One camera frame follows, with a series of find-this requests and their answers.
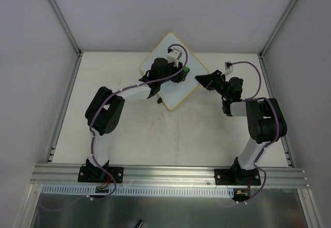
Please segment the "yellow framed whiteboard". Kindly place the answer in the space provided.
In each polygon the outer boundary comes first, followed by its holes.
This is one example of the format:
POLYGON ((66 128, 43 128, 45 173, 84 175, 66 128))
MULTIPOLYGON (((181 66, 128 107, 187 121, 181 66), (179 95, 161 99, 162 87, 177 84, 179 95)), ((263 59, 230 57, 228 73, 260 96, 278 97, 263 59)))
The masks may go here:
POLYGON ((185 62, 185 52, 188 52, 188 62, 186 67, 189 68, 189 72, 185 81, 181 83, 173 83, 168 81, 161 85, 160 91, 157 95, 162 98, 164 105, 170 111, 175 110, 199 87, 199 82, 195 79, 195 76, 210 74, 210 71, 206 68, 206 66, 200 62, 194 53, 173 32, 169 32, 141 63, 140 71, 142 74, 145 74, 146 71, 151 68, 152 63, 156 58, 165 58, 168 53, 168 47, 172 44, 180 44, 179 47, 175 46, 176 49, 181 50, 183 53, 179 60, 180 62, 185 62))

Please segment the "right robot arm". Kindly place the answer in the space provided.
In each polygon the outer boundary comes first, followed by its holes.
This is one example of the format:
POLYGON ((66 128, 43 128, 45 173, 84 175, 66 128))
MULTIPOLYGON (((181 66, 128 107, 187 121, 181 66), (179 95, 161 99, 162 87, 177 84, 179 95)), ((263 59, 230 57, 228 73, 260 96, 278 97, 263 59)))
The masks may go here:
POLYGON ((243 100, 243 79, 229 80, 221 71, 198 75, 195 79, 208 91, 215 90, 222 96, 222 110, 227 116, 245 117, 249 140, 243 152, 234 159, 227 170, 215 169, 215 184, 218 186, 259 186, 260 170, 257 164, 265 150, 287 133, 287 124, 275 98, 243 100))

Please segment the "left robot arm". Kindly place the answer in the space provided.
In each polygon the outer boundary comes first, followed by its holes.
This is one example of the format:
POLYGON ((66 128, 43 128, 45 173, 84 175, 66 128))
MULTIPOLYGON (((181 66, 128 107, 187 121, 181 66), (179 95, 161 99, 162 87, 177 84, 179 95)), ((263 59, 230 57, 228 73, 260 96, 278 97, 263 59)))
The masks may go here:
POLYGON ((85 112, 85 118, 89 130, 92 133, 91 155, 88 163, 92 166, 90 176, 95 181, 103 181, 107 178, 109 163, 108 156, 96 145, 97 135, 111 133, 118 125, 121 113, 126 102, 149 99, 155 96, 161 89, 161 85, 167 81, 174 83, 183 82, 189 69, 184 63, 169 62, 167 59, 158 57, 154 60, 150 70, 139 79, 139 83, 113 92, 101 87, 94 96, 85 112))

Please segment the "green bone-shaped eraser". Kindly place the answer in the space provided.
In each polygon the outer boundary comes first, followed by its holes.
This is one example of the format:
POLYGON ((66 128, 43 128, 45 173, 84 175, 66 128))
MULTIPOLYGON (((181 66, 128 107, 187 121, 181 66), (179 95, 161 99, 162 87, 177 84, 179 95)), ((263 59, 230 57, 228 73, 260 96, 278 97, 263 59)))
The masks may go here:
POLYGON ((188 67, 184 67, 182 73, 182 81, 185 81, 187 74, 189 73, 190 69, 188 67))

